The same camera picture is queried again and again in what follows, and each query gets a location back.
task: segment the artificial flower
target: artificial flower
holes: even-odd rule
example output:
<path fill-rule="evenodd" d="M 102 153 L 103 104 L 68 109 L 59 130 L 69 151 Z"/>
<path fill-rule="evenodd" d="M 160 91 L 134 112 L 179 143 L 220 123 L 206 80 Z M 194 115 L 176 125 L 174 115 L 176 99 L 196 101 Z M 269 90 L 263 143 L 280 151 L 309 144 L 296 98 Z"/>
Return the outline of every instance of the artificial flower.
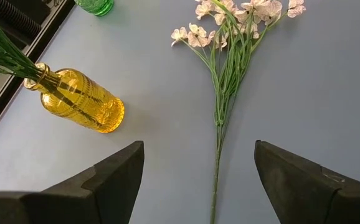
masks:
<path fill-rule="evenodd" d="M 275 17 L 281 14 L 282 4 L 277 0 L 268 0 L 255 6 L 256 11 L 263 16 Z"/>
<path fill-rule="evenodd" d="M 220 48 L 220 50 L 222 50 L 225 46 L 227 46 L 227 38 L 229 38 L 229 33 L 225 33 L 225 35 L 222 35 L 221 39 L 220 35 L 216 36 L 216 48 Z"/>
<path fill-rule="evenodd" d="M 254 32 L 252 38 L 253 39 L 259 39 L 260 34 L 258 32 Z"/>
<path fill-rule="evenodd" d="M 225 14 L 217 13 L 213 16 L 215 18 L 215 22 L 218 26 L 222 25 L 225 19 Z"/>
<path fill-rule="evenodd" d="M 244 8 L 246 11 L 250 12 L 253 8 L 261 6 L 263 3 L 269 0 L 251 0 L 250 2 L 241 3 L 241 7 Z M 269 16 L 262 13 L 262 11 L 254 10 L 253 11 L 253 21 L 256 24 L 259 24 L 261 21 L 267 21 Z"/>
<path fill-rule="evenodd" d="M 278 12 L 277 15 L 274 15 L 273 17 L 268 17 L 268 19 L 264 20 L 265 25 L 268 26 L 268 25 L 272 24 L 273 22 L 276 22 L 280 18 L 281 18 L 281 11 Z"/>
<path fill-rule="evenodd" d="M 251 25 L 252 27 L 250 28 L 250 30 L 252 31 L 252 32 L 257 32 L 257 24 L 256 23 L 254 23 L 254 22 L 252 22 L 252 25 Z"/>
<path fill-rule="evenodd" d="M 214 31 L 214 30 L 209 33 L 209 35 L 207 36 L 209 43 L 213 40 L 213 38 L 215 37 L 215 34 L 216 34 L 216 31 Z"/>
<path fill-rule="evenodd" d="M 247 10 L 237 10 L 234 12 L 234 17 L 238 19 L 238 22 L 244 23 L 249 16 L 249 11 Z"/>
<path fill-rule="evenodd" d="M 203 1 L 200 5 L 197 5 L 195 13 L 198 15 L 197 19 L 201 20 L 203 16 L 208 15 L 214 8 L 214 4 L 210 1 Z"/>
<path fill-rule="evenodd" d="M 221 3 L 231 13 L 234 13 L 235 11 L 238 10 L 237 6 L 232 0 L 222 0 Z M 220 26 L 223 24 L 224 19 L 226 17 L 225 11 L 219 6 L 215 6 L 214 10 L 217 12 L 217 14 L 214 15 L 215 22 L 218 26 Z"/>
<path fill-rule="evenodd" d="M 212 39 L 206 38 L 206 31 L 203 27 L 195 24 L 189 24 L 190 32 L 188 33 L 188 44 L 191 47 L 205 47 L 210 44 Z"/>
<path fill-rule="evenodd" d="M 290 0 L 288 5 L 288 17 L 294 18 L 295 16 L 299 16 L 306 10 L 305 6 L 302 6 L 304 0 Z"/>
<path fill-rule="evenodd" d="M 251 11 L 255 6 L 261 5 L 267 0 L 250 0 L 250 2 L 241 3 L 241 7 L 247 11 Z"/>
<path fill-rule="evenodd" d="M 187 39 L 187 31 L 185 27 L 182 27 L 180 29 L 175 29 L 171 36 L 174 41 L 172 43 L 172 47 L 175 43 Z"/>

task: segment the table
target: table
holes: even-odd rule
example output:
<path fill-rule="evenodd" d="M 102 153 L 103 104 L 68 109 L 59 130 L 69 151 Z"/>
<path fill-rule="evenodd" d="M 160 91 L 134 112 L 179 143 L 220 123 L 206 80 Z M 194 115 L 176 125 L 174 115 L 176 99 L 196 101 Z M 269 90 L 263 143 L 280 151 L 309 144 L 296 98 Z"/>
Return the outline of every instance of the table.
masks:
<path fill-rule="evenodd" d="M 174 28 L 196 22 L 195 7 L 117 0 L 104 17 L 74 8 L 40 61 L 76 68 L 119 96 L 125 120 L 99 134 L 50 115 L 22 89 L 0 120 L 0 190 L 46 189 L 140 139 L 146 160 L 131 223 L 207 223 L 214 92 L 204 64 L 170 47 Z M 224 145 L 218 223 L 278 223 L 253 161 L 257 139 L 360 180 L 360 1 L 306 7 L 253 57 Z"/>

